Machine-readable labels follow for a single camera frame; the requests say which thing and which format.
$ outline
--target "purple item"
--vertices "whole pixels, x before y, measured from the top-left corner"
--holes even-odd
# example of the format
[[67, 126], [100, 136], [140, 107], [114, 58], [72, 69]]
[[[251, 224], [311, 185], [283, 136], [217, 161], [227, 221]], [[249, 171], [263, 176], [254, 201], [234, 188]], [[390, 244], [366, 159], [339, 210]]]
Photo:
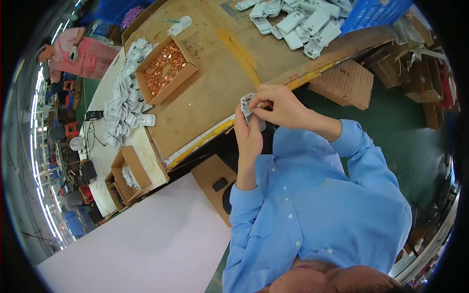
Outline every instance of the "purple item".
[[125, 30], [129, 25], [137, 18], [137, 16], [144, 11], [144, 9], [140, 6], [135, 6], [131, 10], [129, 10], [122, 20], [121, 29]]

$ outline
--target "gray shirt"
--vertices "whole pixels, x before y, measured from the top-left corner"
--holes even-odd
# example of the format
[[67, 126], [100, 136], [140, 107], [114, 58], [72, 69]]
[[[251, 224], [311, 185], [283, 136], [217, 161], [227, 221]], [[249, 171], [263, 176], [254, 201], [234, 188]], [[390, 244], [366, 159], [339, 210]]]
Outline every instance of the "gray shirt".
[[57, 140], [65, 140], [65, 128], [63, 126], [56, 126], [49, 130], [48, 140], [51, 143], [57, 143]]
[[80, 204], [83, 204], [83, 197], [80, 191], [75, 190], [63, 197], [63, 204], [67, 210], [73, 210], [77, 208]]

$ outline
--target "white glove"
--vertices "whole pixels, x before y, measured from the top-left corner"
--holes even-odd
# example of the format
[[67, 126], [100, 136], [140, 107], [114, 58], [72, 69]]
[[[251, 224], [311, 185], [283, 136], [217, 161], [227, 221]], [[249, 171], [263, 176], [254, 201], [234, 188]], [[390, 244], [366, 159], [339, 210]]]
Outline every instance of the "white glove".
[[68, 59], [70, 61], [75, 61], [78, 58], [78, 47], [76, 45], [72, 46], [72, 49], [70, 50], [70, 55], [68, 56]]

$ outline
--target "blue plastic bin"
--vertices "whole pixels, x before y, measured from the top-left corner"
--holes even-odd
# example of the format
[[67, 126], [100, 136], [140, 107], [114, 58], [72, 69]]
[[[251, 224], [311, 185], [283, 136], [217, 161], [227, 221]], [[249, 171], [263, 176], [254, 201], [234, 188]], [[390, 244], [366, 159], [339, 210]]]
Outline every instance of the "blue plastic bin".
[[340, 37], [351, 31], [392, 24], [403, 16], [410, 6], [412, 6], [410, 0], [389, 0], [386, 5], [381, 4], [379, 0], [357, 0], [352, 12], [340, 28], [342, 31]]
[[155, 0], [102, 0], [95, 10], [95, 17], [115, 25], [121, 26], [127, 12], [135, 6], [147, 8]]

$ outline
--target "green floor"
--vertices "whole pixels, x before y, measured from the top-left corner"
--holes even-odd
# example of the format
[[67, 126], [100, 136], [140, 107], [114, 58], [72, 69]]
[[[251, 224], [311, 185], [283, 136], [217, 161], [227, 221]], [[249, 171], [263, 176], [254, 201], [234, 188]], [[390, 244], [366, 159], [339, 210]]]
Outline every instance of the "green floor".
[[[77, 120], [81, 124], [99, 80], [78, 80], [84, 82], [82, 98], [76, 110]], [[294, 93], [302, 103], [318, 113], [360, 122], [374, 143], [381, 147], [389, 169], [396, 174], [401, 192], [407, 200], [423, 209], [430, 206], [446, 173], [443, 164], [446, 131], [444, 127], [440, 131], [425, 128], [424, 112], [420, 104], [404, 96], [401, 89], [387, 90], [377, 77], [370, 106], [365, 111], [353, 106], [341, 107], [305, 86]], [[222, 292], [221, 276], [228, 251], [227, 248], [205, 293]]]

